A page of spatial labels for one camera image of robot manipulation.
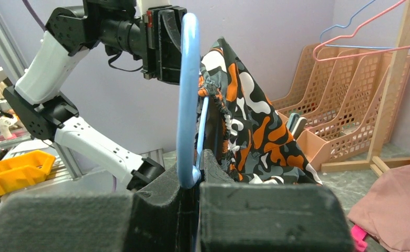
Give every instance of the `pink cloth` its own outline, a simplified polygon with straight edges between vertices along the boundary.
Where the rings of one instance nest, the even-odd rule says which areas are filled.
[[[347,216],[391,252],[410,252],[410,165],[385,172]]]

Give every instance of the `wooden drying rack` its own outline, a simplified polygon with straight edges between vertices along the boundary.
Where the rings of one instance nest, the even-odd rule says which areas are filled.
[[[398,32],[396,47],[410,45],[410,0],[405,3],[405,10],[403,12],[400,30]],[[380,108],[378,110],[377,122],[375,124],[374,133],[372,135],[371,145],[366,160],[361,161],[344,161],[325,163],[321,165],[322,172],[336,172],[336,171],[355,171],[372,169],[378,176],[390,168],[399,167],[410,164],[410,157],[402,157],[396,159],[382,159],[380,154],[382,152],[383,143],[385,141],[385,130],[391,121],[391,113],[388,111],[392,109],[396,102],[396,92],[398,90],[399,80],[401,79],[405,59],[408,55],[408,49],[398,50],[393,52],[391,64],[389,67],[389,74],[383,90]]]

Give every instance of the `metal frame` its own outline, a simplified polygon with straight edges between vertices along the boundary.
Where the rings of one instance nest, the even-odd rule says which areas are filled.
[[[30,140],[30,135],[20,136],[19,138],[4,140],[0,142],[0,150],[17,146],[18,144]]]
[[[6,25],[0,18],[0,56],[5,62],[6,67],[13,75],[12,77],[14,79],[11,81],[16,82],[22,75],[24,75],[24,70],[28,66],[17,45],[14,43],[12,35],[7,29],[5,29],[5,27]],[[53,146],[57,150],[63,163],[66,165],[72,179],[81,177],[81,169],[72,156],[69,148],[61,146],[57,143],[54,143]]]

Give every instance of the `yellow plastic tray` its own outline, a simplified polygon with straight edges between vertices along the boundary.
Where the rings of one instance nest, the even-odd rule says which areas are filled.
[[[0,161],[0,196],[43,182],[56,158],[36,150]]]

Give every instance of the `blue plastic hanger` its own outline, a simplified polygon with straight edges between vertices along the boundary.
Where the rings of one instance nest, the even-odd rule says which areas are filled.
[[[202,154],[203,150],[203,140],[205,138],[205,122],[207,120],[207,111],[208,111],[208,102],[209,97],[205,96],[202,105],[202,112],[200,114],[200,122],[199,122],[199,136],[197,139],[197,158],[196,158],[196,167],[200,169],[200,155]]]
[[[194,139],[196,136],[196,119],[198,104],[198,81],[200,70],[200,35],[199,22],[192,13],[187,13],[182,19],[181,34],[181,69],[180,69],[180,94],[179,114],[177,120],[177,177],[182,188],[192,188],[200,180],[200,170],[194,164]],[[202,111],[200,121],[204,121],[206,109]],[[203,131],[198,140],[203,145]]]

